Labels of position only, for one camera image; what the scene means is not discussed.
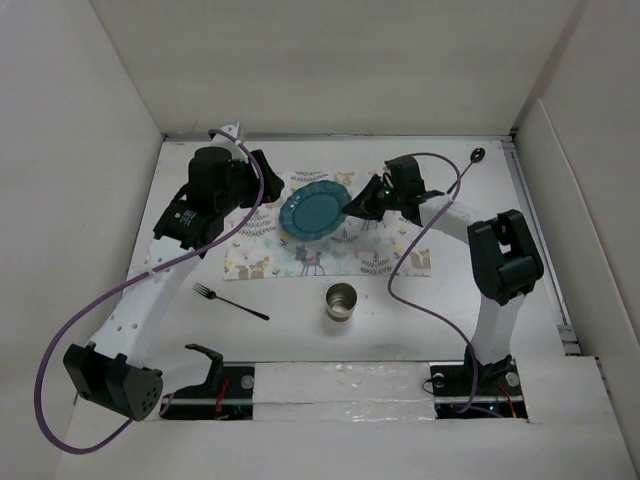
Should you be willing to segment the black metal fork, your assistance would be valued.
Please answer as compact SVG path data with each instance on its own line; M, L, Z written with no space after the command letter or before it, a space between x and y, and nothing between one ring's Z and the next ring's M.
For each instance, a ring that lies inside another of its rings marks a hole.
M208 299L208 300L220 300L228 305L231 305L233 307L236 307L246 313L249 313L261 320L264 321L269 321L270 317L264 313L258 312L254 309L242 306L236 302L233 302L231 300L228 300L226 298L223 298L221 296L219 296L214 290L211 290L210 288L208 288L207 286L200 284L200 283L195 283L194 286L192 287L192 289L200 296Z

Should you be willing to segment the black spoon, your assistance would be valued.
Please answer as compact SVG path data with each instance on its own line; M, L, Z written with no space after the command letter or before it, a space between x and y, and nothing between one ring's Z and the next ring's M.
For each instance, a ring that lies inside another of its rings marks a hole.
M464 175L469 171L469 169L480 163L486 156L486 150L482 147L478 147L475 148L469 157L469 163L468 165L462 170L460 177L458 180L456 180L446 191L447 194L452 194L458 187L461 186L462 184L462 179L464 178Z

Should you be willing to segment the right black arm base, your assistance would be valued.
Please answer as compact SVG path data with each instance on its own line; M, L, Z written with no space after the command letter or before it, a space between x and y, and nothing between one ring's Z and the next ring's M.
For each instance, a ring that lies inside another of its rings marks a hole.
M433 362L423 391L432 396L437 420L528 419L517 365L511 361L499 373L480 377L472 390L473 373L462 362Z

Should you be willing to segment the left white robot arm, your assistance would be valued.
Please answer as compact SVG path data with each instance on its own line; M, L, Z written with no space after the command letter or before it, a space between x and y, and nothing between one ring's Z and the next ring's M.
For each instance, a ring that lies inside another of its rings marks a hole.
M125 288L86 345L66 350L63 365L82 399L132 421L146 419L160 402L169 370L148 364L147 352L173 297L205 246L221 238L229 214L254 212L284 187L262 151L242 147L243 129L235 122L210 131L210 144L195 151L187 182L153 229L145 278Z

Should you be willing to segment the stainless steel cup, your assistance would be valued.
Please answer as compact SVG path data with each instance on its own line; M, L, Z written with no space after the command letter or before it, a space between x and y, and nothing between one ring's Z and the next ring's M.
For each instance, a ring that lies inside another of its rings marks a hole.
M325 294L326 313L334 322L346 322L352 317L357 300L357 291L352 285L348 283L333 284Z

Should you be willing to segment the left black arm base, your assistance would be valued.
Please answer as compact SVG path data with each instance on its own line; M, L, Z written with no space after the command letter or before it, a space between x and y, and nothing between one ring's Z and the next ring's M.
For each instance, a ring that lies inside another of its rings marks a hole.
M187 362L167 371L158 416L164 420L246 421L253 418L256 365L227 362L191 343Z

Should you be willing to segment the teal scalloped plate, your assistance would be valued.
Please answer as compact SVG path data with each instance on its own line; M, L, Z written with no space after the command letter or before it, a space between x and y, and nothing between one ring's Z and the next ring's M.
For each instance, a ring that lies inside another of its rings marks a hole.
M279 225L289 236L311 242L335 232L344 222L342 209L352 200L343 185L321 180L295 190L279 212Z

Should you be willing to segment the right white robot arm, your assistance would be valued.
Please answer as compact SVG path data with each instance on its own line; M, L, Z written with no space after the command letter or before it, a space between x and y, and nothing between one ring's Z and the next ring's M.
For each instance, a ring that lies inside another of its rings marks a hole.
M481 300L473 337L467 342L462 381L473 393L494 387L512 359L511 339L525 297L544 265L523 214L515 209L491 217L438 191L387 185L375 175L342 212L381 221L397 211L410 223L430 228L469 248L473 280Z

